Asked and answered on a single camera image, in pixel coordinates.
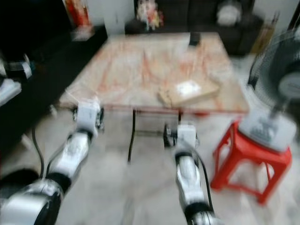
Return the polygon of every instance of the cardboard box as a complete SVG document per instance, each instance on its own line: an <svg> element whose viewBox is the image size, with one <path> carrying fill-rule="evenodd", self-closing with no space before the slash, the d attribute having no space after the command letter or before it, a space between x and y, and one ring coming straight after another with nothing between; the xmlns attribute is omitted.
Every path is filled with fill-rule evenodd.
<svg viewBox="0 0 300 225"><path fill-rule="evenodd" d="M167 107L179 107L210 98L219 89L220 86L210 79L189 79L161 88L158 95Z"/></svg>

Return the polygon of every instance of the white label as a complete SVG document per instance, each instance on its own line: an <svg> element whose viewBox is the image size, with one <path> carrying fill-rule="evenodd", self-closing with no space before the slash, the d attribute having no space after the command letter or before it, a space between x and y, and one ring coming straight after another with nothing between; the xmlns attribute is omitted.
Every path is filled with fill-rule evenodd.
<svg viewBox="0 0 300 225"><path fill-rule="evenodd" d="M201 87L195 81L189 80L176 85L176 90L182 97L187 98L198 94L201 91Z"/></svg>

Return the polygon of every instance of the electric fan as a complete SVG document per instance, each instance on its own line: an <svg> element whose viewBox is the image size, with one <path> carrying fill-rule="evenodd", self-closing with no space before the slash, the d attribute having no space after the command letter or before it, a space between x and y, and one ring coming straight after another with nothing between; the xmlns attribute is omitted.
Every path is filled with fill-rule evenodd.
<svg viewBox="0 0 300 225"><path fill-rule="evenodd" d="M275 151L285 151L296 125L284 115L291 105L300 106L300 40L296 31L273 38L259 54L250 71L248 85L269 110L253 110L239 131Z"/></svg>

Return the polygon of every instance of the sofa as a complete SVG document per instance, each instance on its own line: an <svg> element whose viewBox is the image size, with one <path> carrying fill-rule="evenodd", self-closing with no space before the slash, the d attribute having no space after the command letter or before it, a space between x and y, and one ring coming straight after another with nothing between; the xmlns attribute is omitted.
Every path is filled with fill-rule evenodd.
<svg viewBox="0 0 300 225"><path fill-rule="evenodd" d="M125 33L217 32L229 55L245 55L251 51L263 25L263 19L252 13L255 0L240 0L241 21L232 27L216 22L222 0L156 0L164 15L164 25L146 30L146 24L133 18L125 24ZM134 0L135 9L138 0Z"/></svg>

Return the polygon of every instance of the black furniture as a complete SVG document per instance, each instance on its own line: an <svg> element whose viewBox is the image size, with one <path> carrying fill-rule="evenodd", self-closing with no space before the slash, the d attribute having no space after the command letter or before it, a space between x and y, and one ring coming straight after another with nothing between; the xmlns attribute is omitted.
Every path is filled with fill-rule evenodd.
<svg viewBox="0 0 300 225"><path fill-rule="evenodd" d="M156 0L158 10L164 15L164 26L146 31L145 24L137 19L126 23L126 34L217 32L229 54L244 55L251 51L261 30L263 19L252 14L255 0L240 0L242 20L233 27L216 23L221 0Z"/></svg>
<svg viewBox="0 0 300 225"><path fill-rule="evenodd" d="M65 88L77 77L83 67L107 40L105 26L95 28L89 40L72 42L70 33L62 34L66 43L55 53L49 44L41 52L52 52L47 59L37 64L32 77L22 84L22 92L0 107L0 154L20 140L27 129L47 112Z"/></svg>

